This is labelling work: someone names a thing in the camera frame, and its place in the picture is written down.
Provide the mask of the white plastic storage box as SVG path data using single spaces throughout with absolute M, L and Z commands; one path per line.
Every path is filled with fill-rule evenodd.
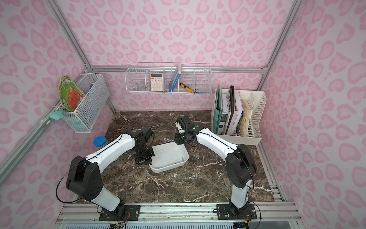
M 154 173 L 161 173 L 177 167 L 183 166 L 189 159 L 189 154 L 184 145 L 175 142 L 153 146 L 154 156 L 149 163 L 150 169 Z

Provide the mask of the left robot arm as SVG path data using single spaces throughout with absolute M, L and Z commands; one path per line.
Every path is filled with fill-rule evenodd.
M 124 217 L 126 212 L 124 201 L 104 187 L 101 174 L 129 150 L 135 152 L 136 164 L 151 163 L 154 152 L 147 146 L 151 137 L 153 130 L 149 127 L 126 130 L 97 152 L 86 157 L 75 157 L 71 161 L 66 188 L 84 200 L 102 207 L 107 213 L 118 218 Z

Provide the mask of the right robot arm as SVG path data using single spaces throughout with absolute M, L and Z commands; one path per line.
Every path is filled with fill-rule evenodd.
M 178 129 L 174 135 L 176 144 L 183 145 L 196 141 L 225 161 L 226 174 L 233 185 L 229 209 L 237 217 L 242 215 L 249 207 L 248 194 L 254 186 L 254 176 L 257 172 L 249 148 L 246 145 L 236 145 L 220 138 L 210 129 L 195 124 L 188 116 L 179 117 L 175 121 L 175 126 Z

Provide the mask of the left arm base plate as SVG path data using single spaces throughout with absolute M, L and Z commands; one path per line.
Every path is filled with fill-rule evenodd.
M 102 208 L 99 221 L 138 221 L 140 210 L 141 205 L 130 204 L 118 207 L 114 212 Z

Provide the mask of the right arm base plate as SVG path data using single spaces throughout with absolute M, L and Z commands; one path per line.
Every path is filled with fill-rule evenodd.
M 245 204 L 240 209 L 232 204 L 217 204 L 213 213 L 217 214 L 219 220 L 243 219 L 251 221 L 257 219 L 254 204 Z

